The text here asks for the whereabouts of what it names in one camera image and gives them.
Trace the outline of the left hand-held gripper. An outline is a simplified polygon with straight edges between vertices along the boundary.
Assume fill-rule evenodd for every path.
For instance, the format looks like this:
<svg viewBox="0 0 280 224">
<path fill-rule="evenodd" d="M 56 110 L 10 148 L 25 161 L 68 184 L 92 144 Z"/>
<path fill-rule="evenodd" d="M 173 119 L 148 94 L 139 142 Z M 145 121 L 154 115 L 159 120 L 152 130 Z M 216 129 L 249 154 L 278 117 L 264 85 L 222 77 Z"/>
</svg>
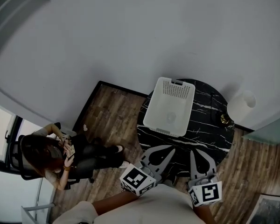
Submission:
<svg viewBox="0 0 280 224">
<path fill-rule="evenodd" d="M 151 147 L 141 156 L 136 165 L 129 164 L 120 177 L 123 189 L 137 196 L 157 186 L 161 181 L 161 173 L 169 164 L 175 149 L 170 145 Z"/>
</svg>

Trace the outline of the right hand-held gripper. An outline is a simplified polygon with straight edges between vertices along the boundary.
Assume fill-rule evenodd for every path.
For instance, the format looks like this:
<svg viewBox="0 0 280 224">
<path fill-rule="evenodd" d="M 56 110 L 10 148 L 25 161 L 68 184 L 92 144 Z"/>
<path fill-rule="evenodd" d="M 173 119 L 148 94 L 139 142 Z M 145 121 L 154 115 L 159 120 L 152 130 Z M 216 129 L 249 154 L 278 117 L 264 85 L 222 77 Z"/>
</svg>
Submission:
<svg viewBox="0 0 280 224">
<path fill-rule="evenodd" d="M 191 180 L 188 182 L 188 194 L 193 206 L 210 205 L 222 200 L 222 182 L 218 180 L 216 171 L 214 159 L 206 152 L 199 149 L 190 152 Z"/>
</svg>

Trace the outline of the white perforated plastic basket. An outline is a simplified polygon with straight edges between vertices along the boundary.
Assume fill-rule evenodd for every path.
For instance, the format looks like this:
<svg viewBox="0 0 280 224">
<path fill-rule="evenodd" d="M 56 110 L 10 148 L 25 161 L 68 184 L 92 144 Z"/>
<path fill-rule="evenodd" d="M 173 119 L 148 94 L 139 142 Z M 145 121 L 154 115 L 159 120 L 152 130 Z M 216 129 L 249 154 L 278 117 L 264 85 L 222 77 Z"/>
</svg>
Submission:
<svg viewBox="0 0 280 224">
<path fill-rule="evenodd" d="M 186 134 L 195 95 L 191 83 L 160 77 L 149 101 L 143 125 L 150 130 L 173 137 Z M 173 124 L 166 122 L 168 112 L 176 113 Z"/>
</svg>

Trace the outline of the person's left forearm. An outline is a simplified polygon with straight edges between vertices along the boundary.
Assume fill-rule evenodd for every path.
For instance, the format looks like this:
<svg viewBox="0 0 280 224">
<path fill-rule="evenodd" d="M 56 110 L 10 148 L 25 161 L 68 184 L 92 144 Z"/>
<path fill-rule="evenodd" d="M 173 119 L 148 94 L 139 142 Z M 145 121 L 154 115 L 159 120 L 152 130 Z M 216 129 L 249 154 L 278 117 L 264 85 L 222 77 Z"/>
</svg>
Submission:
<svg viewBox="0 0 280 224">
<path fill-rule="evenodd" d="M 92 203 L 96 213 L 100 216 L 121 206 L 129 204 L 139 197 L 130 191 L 122 191 L 114 196 Z"/>
</svg>

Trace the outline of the person's right forearm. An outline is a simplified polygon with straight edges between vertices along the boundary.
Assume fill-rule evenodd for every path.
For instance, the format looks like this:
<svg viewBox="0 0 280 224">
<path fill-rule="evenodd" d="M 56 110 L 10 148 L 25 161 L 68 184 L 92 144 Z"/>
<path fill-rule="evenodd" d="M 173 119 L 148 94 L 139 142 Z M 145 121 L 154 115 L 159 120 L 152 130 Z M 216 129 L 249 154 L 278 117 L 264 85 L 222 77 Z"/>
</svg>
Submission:
<svg viewBox="0 0 280 224">
<path fill-rule="evenodd" d="M 194 206 L 193 211 L 205 224 L 217 224 L 208 205 Z"/>
</svg>

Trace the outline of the person's white shirt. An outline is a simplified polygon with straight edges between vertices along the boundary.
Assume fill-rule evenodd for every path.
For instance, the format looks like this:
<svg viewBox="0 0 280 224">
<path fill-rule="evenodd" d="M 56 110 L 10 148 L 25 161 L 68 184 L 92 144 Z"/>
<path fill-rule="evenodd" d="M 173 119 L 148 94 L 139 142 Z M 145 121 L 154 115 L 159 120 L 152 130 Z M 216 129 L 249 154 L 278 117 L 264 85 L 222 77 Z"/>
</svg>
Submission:
<svg viewBox="0 0 280 224">
<path fill-rule="evenodd" d="M 188 195 L 159 184 L 139 199 L 99 215 L 90 202 L 82 201 L 53 224 L 205 224 L 192 210 Z"/>
</svg>

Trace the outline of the frosted glass partition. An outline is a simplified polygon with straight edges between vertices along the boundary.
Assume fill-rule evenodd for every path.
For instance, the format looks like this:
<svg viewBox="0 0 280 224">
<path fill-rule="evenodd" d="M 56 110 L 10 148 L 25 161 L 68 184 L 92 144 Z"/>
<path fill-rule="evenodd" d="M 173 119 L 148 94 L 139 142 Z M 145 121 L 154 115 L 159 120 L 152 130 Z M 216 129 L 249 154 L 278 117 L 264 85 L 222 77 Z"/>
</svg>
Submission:
<svg viewBox="0 0 280 224">
<path fill-rule="evenodd" d="M 280 144 L 280 118 L 258 130 L 243 135 L 242 138 L 268 145 Z"/>
</svg>

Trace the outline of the framed grey picture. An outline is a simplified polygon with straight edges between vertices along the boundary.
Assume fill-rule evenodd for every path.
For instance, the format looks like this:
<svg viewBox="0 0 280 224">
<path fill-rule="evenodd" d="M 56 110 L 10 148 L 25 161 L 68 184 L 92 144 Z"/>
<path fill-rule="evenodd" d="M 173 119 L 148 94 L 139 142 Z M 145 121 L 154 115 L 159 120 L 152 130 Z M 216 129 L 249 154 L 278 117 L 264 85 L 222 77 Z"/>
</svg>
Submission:
<svg viewBox="0 0 280 224">
<path fill-rule="evenodd" d="M 280 224 L 280 196 L 261 194 L 246 224 Z"/>
</svg>

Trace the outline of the white metal rack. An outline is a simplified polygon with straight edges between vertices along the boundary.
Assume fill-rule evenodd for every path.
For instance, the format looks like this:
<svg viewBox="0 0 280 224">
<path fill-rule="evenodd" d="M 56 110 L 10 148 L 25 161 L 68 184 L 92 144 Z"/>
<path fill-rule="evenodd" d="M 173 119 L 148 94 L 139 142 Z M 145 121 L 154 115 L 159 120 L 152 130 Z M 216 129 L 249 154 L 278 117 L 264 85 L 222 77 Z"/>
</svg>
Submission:
<svg viewBox="0 0 280 224">
<path fill-rule="evenodd" d="M 54 203 L 46 204 L 46 205 L 40 205 L 40 206 L 33 206 L 33 207 L 23 207 L 21 206 L 21 220 L 22 224 L 41 224 L 36 220 L 36 217 L 33 217 L 30 212 L 32 211 L 38 211 L 38 210 L 44 210 L 55 207 Z"/>
</svg>

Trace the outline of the black office chair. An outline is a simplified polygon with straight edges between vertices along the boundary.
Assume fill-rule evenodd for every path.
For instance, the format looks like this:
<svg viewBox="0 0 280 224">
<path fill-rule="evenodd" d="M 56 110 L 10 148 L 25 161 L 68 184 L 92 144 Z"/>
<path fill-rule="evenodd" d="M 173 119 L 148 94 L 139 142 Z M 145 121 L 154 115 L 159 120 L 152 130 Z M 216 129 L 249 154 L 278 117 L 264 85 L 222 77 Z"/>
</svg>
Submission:
<svg viewBox="0 0 280 224">
<path fill-rule="evenodd" d="M 11 144 L 9 144 L 8 149 L 8 160 L 10 161 L 10 165 L 15 168 L 17 171 L 20 172 L 21 177 L 28 181 L 36 178 L 41 178 L 42 176 L 39 175 L 36 170 L 28 163 L 28 161 L 25 159 L 25 157 L 22 154 L 20 142 L 24 135 L 20 135 L 17 141 L 12 141 Z M 49 171 L 47 174 L 49 175 L 49 181 L 55 188 L 54 184 L 57 184 L 57 180 L 59 178 L 59 175 L 61 177 L 63 170 L 58 170 L 58 173 L 54 173 L 52 171 Z M 93 178 L 93 171 L 90 171 L 89 175 L 89 182 L 94 183 L 95 180 Z M 73 180 L 68 179 L 67 184 L 64 187 L 64 190 L 70 189 L 71 185 L 75 183 L 79 183 L 80 179 L 77 177 L 74 177 Z"/>
</svg>

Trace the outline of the black framed window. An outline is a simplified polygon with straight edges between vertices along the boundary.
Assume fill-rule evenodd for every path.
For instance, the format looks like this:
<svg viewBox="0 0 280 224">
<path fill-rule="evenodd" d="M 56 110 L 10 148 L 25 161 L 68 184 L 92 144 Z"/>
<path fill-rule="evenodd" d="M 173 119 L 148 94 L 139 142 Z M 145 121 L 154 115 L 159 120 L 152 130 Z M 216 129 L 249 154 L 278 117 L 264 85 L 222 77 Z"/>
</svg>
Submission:
<svg viewBox="0 0 280 224">
<path fill-rule="evenodd" d="M 16 116 L 0 107 L 0 162 L 7 159 L 7 137 Z M 45 205 L 55 193 L 43 178 L 25 181 L 20 175 L 0 171 L 0 222 L 20 223 L 21 208 Z"/>
</svg>

